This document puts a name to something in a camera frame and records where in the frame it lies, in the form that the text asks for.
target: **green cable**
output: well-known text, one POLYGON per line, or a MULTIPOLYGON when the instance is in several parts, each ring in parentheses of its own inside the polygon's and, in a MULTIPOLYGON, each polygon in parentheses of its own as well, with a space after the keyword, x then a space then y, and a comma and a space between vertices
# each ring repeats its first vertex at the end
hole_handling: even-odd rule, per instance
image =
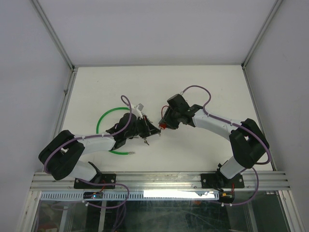
MULTIPOLYGON (((117 107, 117 108, 113 108, 107 112, 105 112, 101 117, 100 119, 98 120, 98 123, 97 123, 97 129, 96 129, 96 133, 99 134, 99 127, 100 127, 100 124, 101 124, 101 121, 102 119, 108 115, 109 113, 115 111, 115 110, 130 110, 129 108, 127 107, 117 107)), ((119 151, 109 151, 111 153, 114 153, 114 154, 117 154, 117 155, 128 155, 128 154, 135 154, 135 152, 119 152, 119 151)))

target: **white table surface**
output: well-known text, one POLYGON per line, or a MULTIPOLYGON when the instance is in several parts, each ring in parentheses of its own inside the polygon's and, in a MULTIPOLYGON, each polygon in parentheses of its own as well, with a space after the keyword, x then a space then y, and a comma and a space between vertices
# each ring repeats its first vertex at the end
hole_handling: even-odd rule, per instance
MULTIPOLYGON (((257 122, 253 103, 240 66, 142 66, 79 68, 63 129, 73 134, 93 134, 98 119, 106 111, 124 107, 120 96, 132 104, 142 103, 143 112, 158 126, 166 100, 189 85, 201 85, 212 94, 207 109, 225 117, 257 122)), ((206 92, 192 88, 184 95, 189 105, 208 99, 206 92)), ((100 132, 119 121, 125 111, 112 112, 103 119, 100 132)), ((83 155, 80 160, 94 162, 102 171, 168 172, 215 171, 232 156, 230 142, 210 131, 180 124, 177 130, 164 130, 161 137, 128 140, 119 151, 134 155, 115 155, 108 151, 83 155)), ((264 155, 260 161, 267 160, 264 155)), ((271 165, 255 165, 272 170, 271 165)))

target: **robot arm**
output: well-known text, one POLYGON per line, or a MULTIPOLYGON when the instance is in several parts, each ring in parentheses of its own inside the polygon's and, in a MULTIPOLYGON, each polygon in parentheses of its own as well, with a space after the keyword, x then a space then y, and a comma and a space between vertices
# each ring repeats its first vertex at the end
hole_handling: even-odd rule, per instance
POLYGON ((168 99, 169 107, 159 122, 162 129, 177 129, 180 122, 192 127, 204 128, 212 131, 230 141, 233 157, 223 165, 219 164, 216 177, 209 180, 208 184, 215 189, 224 188, 229 179, 233 178, 244 169, 252 168, 265 153, 263 146, 248 132, 234 126, 241 125, 255 135, 269 148, 269 144, 252 119, 237 121, 214 114, 206 114, 200 105, 189 106, 180 94, 168 99))
POLYGON ((94 138, 86 138, 89 136, 74 135, 68 130, 62 131, 39 154, 39 160, 45 164, 56 149, 74 138, 80 138, 78 141, 73 141, 63 146, 63 149, 57 151, 46 164, 46 168, 55 180, 72 176, 92 183, 99 183, 101 179, 99 169, 90 162, 85 163, 80 161, 80 156, 97 151, 118 149, 126 144, 127 139, 133 139, 135 136, 146 139, 151 135, 159 134, 161 130, 151 124, 147 116, 141 112, 142 108, 143 105, 141 104, 133 106, 130 123, 125 130, 114 136, 107 137, 104 135, 113 135, 124 128, 129 120, 129 113, 124 114, 118 123, 109 130, 106 130, 99 137, 96 135, 94 138))

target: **robotic arm link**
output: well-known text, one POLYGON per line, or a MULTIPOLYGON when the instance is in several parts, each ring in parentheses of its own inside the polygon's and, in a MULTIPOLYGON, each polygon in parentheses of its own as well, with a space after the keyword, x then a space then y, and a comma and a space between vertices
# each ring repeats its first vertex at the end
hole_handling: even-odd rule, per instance
POLYGON ((194 104, 190 107, 181 94, 176 94, 168 99, 168 104, 168 109, 159 122, 161 129, 175 130, 182 122, 192 127, 207 129, 230 141, 233 157, 223 165, 219 164, 215 178, 208 180, 208 185, 215 189, 222 189, 229 179, 245 169, 252 168, 264 155, 263 145, 252 136, 252 133, 269 148, 265 136, 252 119, 237 121, 209 114, 200 105, 194 104), (241 125, 251 133, 235 125, 241 125))

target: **glass panel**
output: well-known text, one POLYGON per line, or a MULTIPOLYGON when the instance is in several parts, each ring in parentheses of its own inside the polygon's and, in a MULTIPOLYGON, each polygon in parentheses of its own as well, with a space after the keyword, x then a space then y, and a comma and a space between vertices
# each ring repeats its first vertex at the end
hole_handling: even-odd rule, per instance
MULTIPOLYGON (((236 200, 251 195, 237 192, 236 200)), ((250 204, 233 207, 210 201, 127 201, 103 210, 82 202, 40 201, 37 215, 35 232, 288 232, 278 196, 264 192, 250 204)))

